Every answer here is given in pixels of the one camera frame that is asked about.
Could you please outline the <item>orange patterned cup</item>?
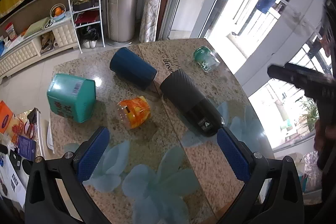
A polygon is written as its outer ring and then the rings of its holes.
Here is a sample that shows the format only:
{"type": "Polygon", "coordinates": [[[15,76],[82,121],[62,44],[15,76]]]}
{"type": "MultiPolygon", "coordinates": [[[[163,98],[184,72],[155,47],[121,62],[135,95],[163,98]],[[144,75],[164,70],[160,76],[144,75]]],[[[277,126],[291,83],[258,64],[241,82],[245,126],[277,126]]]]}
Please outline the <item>orange patterned cup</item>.
{"type": "Polygon", "coordinates": [[[127,129],[134,129],[150,118],[150,105],[144,96],[123,100],[117,104],[120,121],[127,129]]]}

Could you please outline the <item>black ribbed thermos bottle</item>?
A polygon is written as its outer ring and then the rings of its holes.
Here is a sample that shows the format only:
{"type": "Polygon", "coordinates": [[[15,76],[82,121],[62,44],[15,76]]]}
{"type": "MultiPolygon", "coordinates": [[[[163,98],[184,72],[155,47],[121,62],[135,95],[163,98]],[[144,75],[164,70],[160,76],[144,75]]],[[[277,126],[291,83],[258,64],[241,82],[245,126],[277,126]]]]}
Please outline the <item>black ribbed thermos bottle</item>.
{"type": "Polygon", "coordinates": [[[184,70],[178,69],[167,76],[160,89],[202,136],[212,137],[224,127],[224,118],[220,112],[184,70]]]}

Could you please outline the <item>dark blue cup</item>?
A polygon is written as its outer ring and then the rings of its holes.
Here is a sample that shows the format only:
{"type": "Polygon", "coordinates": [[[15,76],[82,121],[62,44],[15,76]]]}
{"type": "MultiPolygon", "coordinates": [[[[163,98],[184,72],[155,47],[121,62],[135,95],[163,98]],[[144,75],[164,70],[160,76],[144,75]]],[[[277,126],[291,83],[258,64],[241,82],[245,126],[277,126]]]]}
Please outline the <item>dark blue cup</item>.
{"type": "Polygon", "coordinates": [[[120,48],[110,61],[110,70],[135,86],[146,89],[157,70],[127,47],[120,48]]]}

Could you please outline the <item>green folded cushion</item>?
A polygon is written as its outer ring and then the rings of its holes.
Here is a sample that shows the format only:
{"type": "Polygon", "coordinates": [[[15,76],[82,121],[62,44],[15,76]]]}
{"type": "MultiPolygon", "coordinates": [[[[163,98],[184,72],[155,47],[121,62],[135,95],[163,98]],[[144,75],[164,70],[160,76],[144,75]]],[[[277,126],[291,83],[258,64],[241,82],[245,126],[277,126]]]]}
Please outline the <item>green folded cushion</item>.
{"type": "Polygon", "coordinates": [[[41,30],[45,29],[46,24],[50,21],[50,18],[46,17],[43,18],[35,23],[33,23],[32,25],[29,26],[29,28],[26,30],[25,34],[24,34],[24,38],[27,38],[41,30]]]}

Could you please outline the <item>white tufted tv cabinet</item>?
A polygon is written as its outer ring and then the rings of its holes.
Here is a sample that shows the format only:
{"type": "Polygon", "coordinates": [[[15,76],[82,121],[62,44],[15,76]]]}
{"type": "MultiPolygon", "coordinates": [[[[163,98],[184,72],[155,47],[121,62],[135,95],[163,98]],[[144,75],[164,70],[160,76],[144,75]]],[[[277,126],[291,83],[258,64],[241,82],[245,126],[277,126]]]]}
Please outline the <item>white tufted tv cabinet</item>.
{"type": "Polygon", "coordinates": [[[71,15],[66,12],[63,19],[26,38],[18,37],[1,55],[1,78],[10,77],[14,73],[70,48],[77,48],[78,43],[71,15]],[[46,34],[52,35],[54,46],[51,50],[42,51],[42,39],[46,34]]]}

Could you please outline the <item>red snack jar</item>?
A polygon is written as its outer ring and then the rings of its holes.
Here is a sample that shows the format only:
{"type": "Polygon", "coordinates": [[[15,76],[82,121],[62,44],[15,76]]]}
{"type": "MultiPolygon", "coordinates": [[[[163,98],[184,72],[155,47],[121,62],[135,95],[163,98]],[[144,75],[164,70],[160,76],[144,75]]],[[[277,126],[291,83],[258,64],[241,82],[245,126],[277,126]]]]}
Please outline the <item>red snack jar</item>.
{"type": "Polygon", "coordinates": [[[5,26],[5,31],[11,41],[14,41],[18,37],[12,22],[9,22],[7,26],[5,26]]]}

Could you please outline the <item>fruit bowl with oranges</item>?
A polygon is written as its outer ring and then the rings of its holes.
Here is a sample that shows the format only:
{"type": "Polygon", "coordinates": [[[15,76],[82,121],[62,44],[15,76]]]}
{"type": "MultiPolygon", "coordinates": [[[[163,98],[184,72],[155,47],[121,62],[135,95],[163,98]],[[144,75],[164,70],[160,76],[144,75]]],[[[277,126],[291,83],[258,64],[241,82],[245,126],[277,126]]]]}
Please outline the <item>fruit bowl with oranges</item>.
{"type": "Polygon", "coordinates": [[[63,19],[66,15],[66,7],[62,3],[54,5],[50,10],[50,17],[54,21],[59,21],[63,19]]]}

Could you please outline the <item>teal hexagonal tin box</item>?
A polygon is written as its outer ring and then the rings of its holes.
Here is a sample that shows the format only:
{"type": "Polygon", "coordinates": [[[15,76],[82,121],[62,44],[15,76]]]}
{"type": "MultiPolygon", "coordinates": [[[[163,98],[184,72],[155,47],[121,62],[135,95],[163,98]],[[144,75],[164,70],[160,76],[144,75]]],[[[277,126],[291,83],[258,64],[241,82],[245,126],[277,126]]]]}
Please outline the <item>teal hexagonal tin box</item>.
{"type": "Polygon", "coordinates": [[[57,73],[47,91],[50,110],[77,123],[87,121],[96,103],[94,80],[57,73]]]}

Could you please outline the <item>orange tissue box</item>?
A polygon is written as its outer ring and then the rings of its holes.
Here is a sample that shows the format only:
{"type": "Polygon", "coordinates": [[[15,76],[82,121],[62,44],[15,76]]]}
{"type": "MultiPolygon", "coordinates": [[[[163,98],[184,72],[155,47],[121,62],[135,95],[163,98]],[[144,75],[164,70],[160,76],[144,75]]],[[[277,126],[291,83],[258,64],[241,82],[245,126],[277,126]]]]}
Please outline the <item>orange tissue box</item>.
{"type": "Polygon", "coordinates": [[[4,134],[10,120],[13,116],[13,112],[9,109],[9,107],[5,104],[4,101],[0,102],[0,133],[4,134]]]}

